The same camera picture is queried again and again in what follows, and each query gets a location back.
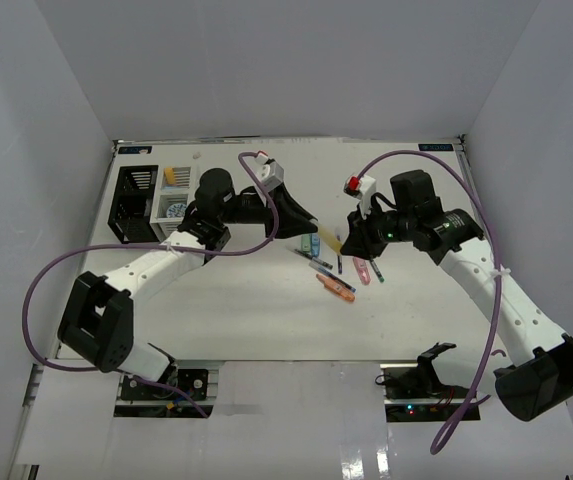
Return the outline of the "yellow highlighter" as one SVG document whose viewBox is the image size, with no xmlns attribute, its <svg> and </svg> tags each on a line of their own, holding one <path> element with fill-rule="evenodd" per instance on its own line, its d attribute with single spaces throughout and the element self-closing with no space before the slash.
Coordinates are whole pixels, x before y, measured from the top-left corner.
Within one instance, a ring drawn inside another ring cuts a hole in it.
<svg viewBox="0 0 573 480">
<path fill-rule="evenodd" d="M 317 234 L 320 240 L 327 245 L 335 254 L 337 254 L 338 244 L 335 234 L 321 224 L 317 225 Z"/>
</svg>

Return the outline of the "blue white tape roll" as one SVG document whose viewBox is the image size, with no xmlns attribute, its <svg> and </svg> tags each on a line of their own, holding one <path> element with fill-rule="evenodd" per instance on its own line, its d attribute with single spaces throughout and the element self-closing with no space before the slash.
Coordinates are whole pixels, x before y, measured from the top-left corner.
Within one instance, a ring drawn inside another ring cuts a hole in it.
<svg viewBox="0 0 573 480">
<path fill-rule="evenodd" d="M 165 217 L 182 219 L 185 215 L 186 209 L 187 205 L 185 203 L 182 202 L 172 203 L 165 209 Z"/>
</svg>

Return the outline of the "orange capped highlighter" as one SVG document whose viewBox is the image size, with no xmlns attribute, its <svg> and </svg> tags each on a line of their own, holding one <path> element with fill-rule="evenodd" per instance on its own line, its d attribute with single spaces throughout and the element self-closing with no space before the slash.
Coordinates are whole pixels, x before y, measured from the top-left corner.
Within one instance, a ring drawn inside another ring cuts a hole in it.
<svg viewBox="0 0 573 480">
<path fill-rule="evenodd" d="M 172 167 L 164 169 L 164 178 L 167 186 L 174 186 L 176 184 L 175 172 Z"/>
</svg>

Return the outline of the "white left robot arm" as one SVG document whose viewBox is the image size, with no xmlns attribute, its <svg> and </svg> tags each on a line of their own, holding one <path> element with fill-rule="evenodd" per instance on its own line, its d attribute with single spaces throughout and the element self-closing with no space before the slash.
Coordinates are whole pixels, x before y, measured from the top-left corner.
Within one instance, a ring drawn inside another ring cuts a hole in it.
<svg viewBox="0 0 573 480">
<path fill-rule="evenodd" d="M 75 280 L 58 339 L 99 371 L 140 377 L 154 398 L 168 398 L 177 387 L 177 374 L 170 369 L 174 359 L 136 340 L 136 309 L 208 263 L 230 240 L 231 224 L 263 225 L 266 235 L 276 239 L 317 230 L 316 218 L 279 178 L 236 192 L 228 171 L 209 169 L 201 175 L 182 223 L 159 249 L 104 275 L 85 272 Z"/>
</svg>

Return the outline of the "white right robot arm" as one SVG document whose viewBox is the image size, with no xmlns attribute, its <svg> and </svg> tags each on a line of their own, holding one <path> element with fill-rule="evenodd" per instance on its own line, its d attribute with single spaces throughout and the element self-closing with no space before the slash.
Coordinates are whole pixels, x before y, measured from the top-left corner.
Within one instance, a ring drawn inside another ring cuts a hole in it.
<svg viewBox="0 0 573 480">
<path fill-rule="evenodd" d="M 573 397 L 573 336 L 548 318 L 506 269 L 493 264 L 489 240 L 464 210 L 446 211 L 430 175 L 413 170 L 391 178 L 389 202 L 369 176 L 350 177 L 358 201 L 348 217 L 344 256 L 372 261 L 391 243 L 409 242 L 447 273 L 484 317 L 496 323 L 511 363 L 489 384 L 517 419 L 531 421 Z"/>
</svg>

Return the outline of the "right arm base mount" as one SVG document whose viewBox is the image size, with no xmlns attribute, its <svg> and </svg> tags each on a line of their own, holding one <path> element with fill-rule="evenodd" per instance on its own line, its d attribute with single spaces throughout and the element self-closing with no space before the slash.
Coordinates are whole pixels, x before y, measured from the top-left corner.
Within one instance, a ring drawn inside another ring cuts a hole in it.
<svg viewBox="0 0 573 480">
<path fill-rule="evenodd" d="M 380 366 L 374 379 L 383 389 L 386 421 L 392 423 L 441 423 L 463 403 L 468 389 L 463 383 L 445 383 L 435 360 L 455 349 L 452 343 L 436 343 L 415 361 Z"/>
</svg>

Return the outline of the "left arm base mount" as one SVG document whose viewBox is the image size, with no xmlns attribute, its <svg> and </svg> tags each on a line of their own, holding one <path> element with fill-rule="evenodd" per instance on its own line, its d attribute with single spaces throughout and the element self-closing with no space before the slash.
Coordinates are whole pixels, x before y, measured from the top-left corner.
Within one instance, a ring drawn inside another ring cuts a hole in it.
<svg viewBox="0 0 573 480">
<path fill-rule="evenodd" d="M 113 415 L 116 418 L 205 419 L 214 407 L 215 384 L 204 368 L 173 367 L 165 382 L 173 390 L 124 376 Z"/>
</svg>

